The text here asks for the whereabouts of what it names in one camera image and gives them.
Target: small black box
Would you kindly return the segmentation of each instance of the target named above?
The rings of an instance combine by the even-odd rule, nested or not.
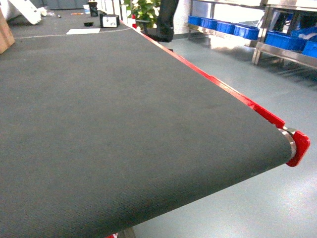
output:
[[[120,20],[118,15],[107,14],[105,12],[101,12],[99,14],[100,17],[100,27],[118,27],[120,25]]]

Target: floor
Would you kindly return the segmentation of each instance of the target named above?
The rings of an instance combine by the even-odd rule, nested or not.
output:
[[[201,37],[164,44],[250,97],[311,139],[299,166],[283,165],[134,227],[137,238],[315,238],[317,71]]]

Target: shelf leg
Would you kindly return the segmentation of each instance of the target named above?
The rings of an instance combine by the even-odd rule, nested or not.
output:
[[[257,49],[254,50],[253,57],[252,57],[252,63],[254,65],[258,65],[259,64],[261,55],[262,55],[261,51],[259,51]]]

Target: black device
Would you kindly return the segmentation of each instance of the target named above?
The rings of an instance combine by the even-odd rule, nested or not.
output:
[[[89,5],[90,15],[91,16],[98,16],[98,9],[97,9],[97,2],[96,1],[89,1],[87,2]]]
[[[118,15],[114,14],[107,14],[105,12],[101,12],[99,14],[100,18],[100,27],[107,28],[107,27],[118,27],[120,25],[120,20]]]

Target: white paper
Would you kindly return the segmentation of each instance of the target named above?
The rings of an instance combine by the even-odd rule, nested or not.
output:
[[[98,34],[99,32],[100,32],[100,28],[70,29],[69,32],[67,32],[67,35]]]

